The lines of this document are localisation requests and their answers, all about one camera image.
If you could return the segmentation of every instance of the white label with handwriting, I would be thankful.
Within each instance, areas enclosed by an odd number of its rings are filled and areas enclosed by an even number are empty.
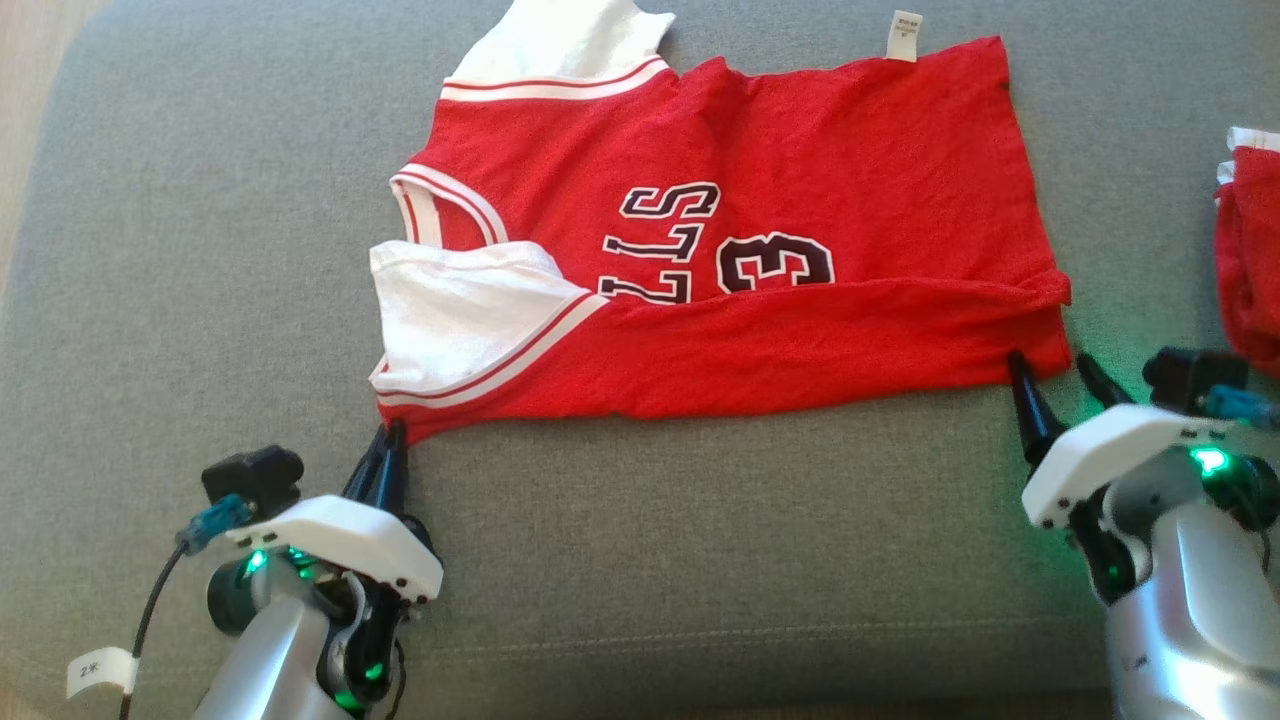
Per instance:
[[[893,24],[888,26],[888,54],[890,60],[915,61],[915,38],[920,35],[923,15],[893,10]]]
[[[102,683],[120,685],[124,694],[133,694],[133,680],[138,676],[138,660],[119,647],[104,647],[84,653],[67,666],[67,698]]]

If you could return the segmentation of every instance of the white and red trim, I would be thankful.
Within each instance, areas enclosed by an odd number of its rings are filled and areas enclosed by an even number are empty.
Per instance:
[[[476,400],[498,389],[522,373],[535,360],[545,355],[561,338],[581,324],[582,320],[608,305],[608,302],[607,299],[585,291],[581,295],[567,299],[520,346],[475,375],[442,388],[424,392],[381,389],[378,387],[379,375],[389,369],[389,365],[384,361],[370,378],[378,392],[378,402],[384,406],[421,405],[424,407],[442,409]]]
[[[413,202],[412,193],[406,184],[420,187],[434,197],[448,200],[462,208],[471,215],[485,245],[507,242],[507,227],[502,224],[498,211],[479,192],[471,190],[462,182],[439,170],[410,163],[404,169],[392,176],[392,191],[401,205],[401,214],[404,217],[406,240],[417,245],[433,245],[444,247],[444,238],[440,236],[440,219],[434,204]]]
[[[527,78],[497,85],[475,85],[445,78],[440,100],[458,102],[489,102],[493,100],[595,100],[635,90],[671,67],[659,56],[650,55],[627,72],[604,79],[575,79],[564,77]]]

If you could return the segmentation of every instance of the green light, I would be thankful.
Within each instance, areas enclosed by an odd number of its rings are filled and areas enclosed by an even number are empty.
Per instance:
[[[339,706],[342,706],[343,710],[355,711],[365,708],[365,706],[360,705],[360,701],[356,700],[356,696],[348,693],[347,691],[343,691],[333,696],[333,701],[337,702]]]
[[[262,565],[266,565],[266,552],[256,550],[253,555],[248,556],[248,565],[244,568],[244,571],[252,575],[261,570]]]
[[[1226,454],[1216,447],[1202,447],[1192,451],[1192,459],[1201,464],[1201,477],[1208,478],[1228,466]]]

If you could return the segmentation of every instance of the gray couch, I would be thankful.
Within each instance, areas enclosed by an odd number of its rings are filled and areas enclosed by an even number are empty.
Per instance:
[[[387,178],[504,5],[120,0],[72,47],[0,336],[0,670],[50,715],[113,715],[105,691],[61,701],[65,664],[128,646],[205,465],[279,442],[308,493],[346,479],[376,421],[366,250],[402,232]],[[641,5],[676,12],[677,69],[724,54],[758,73],[882,54],[899,3]],[[1221,345],[1213,169],[1228,126],[1280,126],[1280,5],[906,9],[922,51],[1005,37],[1074,340],[1134,392],[1158,346]],[[1073,378],[1048,392],[1093,410]],[[411,470],[447,579],[406,633],[404,717],[1106,682],[1080,562],[1021,515],[1001,388],[502,423],[416,447]],[[204,610],[220,550],[165,591],[136,717],[188,714],[228,652]]]

